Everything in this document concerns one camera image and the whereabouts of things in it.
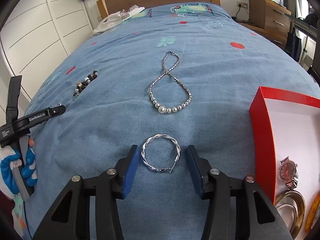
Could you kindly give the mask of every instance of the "red polka dot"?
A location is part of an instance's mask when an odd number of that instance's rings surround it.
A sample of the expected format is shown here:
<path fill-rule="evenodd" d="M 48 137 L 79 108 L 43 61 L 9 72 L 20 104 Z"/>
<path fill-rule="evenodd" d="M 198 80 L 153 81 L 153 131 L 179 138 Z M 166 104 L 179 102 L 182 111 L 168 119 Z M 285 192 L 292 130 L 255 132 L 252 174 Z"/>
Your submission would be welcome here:
<path fill-rule="evenodd" d="M 232 47 L 237 48 L 237 49 L 244 49 L 244 46 L 243 46 L 242 44 L 240 44 L 240 43 L 231 42 L 230 45 L 231 45 Z"/>

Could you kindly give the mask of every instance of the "amber bangle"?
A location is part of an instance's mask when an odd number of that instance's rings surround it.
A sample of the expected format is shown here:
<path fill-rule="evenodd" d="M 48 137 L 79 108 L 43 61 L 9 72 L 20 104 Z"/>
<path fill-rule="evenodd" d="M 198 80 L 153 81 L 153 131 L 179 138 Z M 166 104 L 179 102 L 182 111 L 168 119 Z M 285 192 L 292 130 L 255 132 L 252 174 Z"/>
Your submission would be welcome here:
<path fill-rule="evenodd" d="M 320 192 L 318 193 L 315 200 L 313 201 L 311 208 L 310 208 L 310 211 L 309 211 L 309 215 L 307 217 L 307 221 L 306 221 L 306 225 L 305 225 L 305 230 L 307 233 L 309 233 L 312 229 L 313 221 L 315 220 L 315 215 L 316 215 L 316 212 L 319 208 L 319 205 L 320 205 Z"/>
<path fill-rule="evenodd" d="M 303 225 L 303 220 L 304 220 L 304 215 L 306 212 L 306 204 L 304 202 L 304 198 L 301 195 L 300 192 L 296 191 L 296 190 L 286 190 L 284 192 L 282 192 L 281 194 L 279 194 L 278 196 L 276 196 L 275 199 L 275 206 L 285 197 L 289 197 L 292 198 L 294 200 L 294 202 L 297 205 L 297 219 L 296 222 L 293 221 L 291 229 L 290 229 L 290 234 L 292 236 L 293 239 L 295 239 L 297 237 L 297 235 L 299 234 L 302 225 Z"/>

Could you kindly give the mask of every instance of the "glove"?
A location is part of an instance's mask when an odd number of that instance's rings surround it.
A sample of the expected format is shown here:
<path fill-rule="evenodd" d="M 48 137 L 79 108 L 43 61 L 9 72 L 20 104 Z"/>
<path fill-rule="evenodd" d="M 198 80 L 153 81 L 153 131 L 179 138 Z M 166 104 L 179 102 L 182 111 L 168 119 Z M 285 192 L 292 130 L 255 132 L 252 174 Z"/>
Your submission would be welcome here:
<path fill-rule="evenodd" d="M 30 148 L 30 146 L 32 147 L 34 144 L 34 141 L 30 138 L 26 154 L 26 165 L 21 171 L 21 176 L 26 178 L 26 183 L 30 187 L 34 186 L 38 180 L 35 154 Z M 19 193 L 11 173 L 13 161 L 17 161 L 18 166 L 22 165 L 19 158 L 20 152 L 18 150 L 12 149 L 10 146 L 5 146 L 2 149 L 0 148 L 0 190 L 10 199 L 14 199 L 15 195 Z"/>

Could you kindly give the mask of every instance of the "wooden nightstand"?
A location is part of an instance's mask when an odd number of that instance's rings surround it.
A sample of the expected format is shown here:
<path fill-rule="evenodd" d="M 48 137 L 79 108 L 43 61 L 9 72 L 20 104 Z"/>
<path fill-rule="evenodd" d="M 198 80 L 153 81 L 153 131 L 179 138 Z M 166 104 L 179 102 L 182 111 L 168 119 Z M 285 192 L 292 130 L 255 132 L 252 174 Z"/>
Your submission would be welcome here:
<path fill-rule="evenodd" d="M 244 27 L 247 27 L 250 30 L 255 31 L 257 34 L 260 34 L 261 36 L 265 37 L 266 39 L 268 39 L 272 43 L 276 44 L 279 48 L 284 50 L 285 45 L 287 43 L 286 37 L 281 36 L 277 33 L 272 32 L 272 31 L 268 31 L 268 30 L 250 25 L 250 23 L 242 23 L 242 22 L 238 22 L 238 23 Z"/>
<path fill-rule="evenodd" d="M 284 50 L 290 30 L 290 21 L 284 14 L 291 15 L 291 12 L 270 0 L 249 0 L 249 8 L 249 23 L 239 24 L 257 32 Z"/>

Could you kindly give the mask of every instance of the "bag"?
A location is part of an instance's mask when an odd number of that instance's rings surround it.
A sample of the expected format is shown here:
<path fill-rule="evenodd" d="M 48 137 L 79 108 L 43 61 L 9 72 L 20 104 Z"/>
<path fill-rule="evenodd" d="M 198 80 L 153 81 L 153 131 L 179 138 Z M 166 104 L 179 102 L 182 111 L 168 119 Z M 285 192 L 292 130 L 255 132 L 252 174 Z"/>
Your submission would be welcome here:
<path fill-rule="evenodd" d="M 143 10 L 144 10 L 144 7 L 138 7 L 137 5 L 133 5 L 129 9 L 129 11 L 122 10 L 121 12 L 110 14 L 108 17 L 104 18 L 99 23 L 98 27 L 96 27 L 93 30 L 93 34 L 91 34 L 91 37 L 104 33 L 105 31 L 119 25 L 120 23 L 140 13 Z"/>
<path fill-rule="evenodd" d="M 315 28 L 317 28 L 317 22 L 318 22 L 318 20 L 319 20 L 319 17 L 317 16 L 316 13 L 310 13 L 310 14 L 307 15 L 307 17 L 304 19 L 304 21 L 305 21 L 307 24 L 309 24 L 309 25 L 311 25 L 311 26 L 313 26 L 313 27 L 315 27 Z"/>
<path fill-rule="evenodd" d="M 299 38 L 299 32 L 294 28 L 294 33 L 288 33 L 287 44 L 285 45 L 284 51 L 296 62 L 299 62 L 301 50 L 302 44 Z"/>

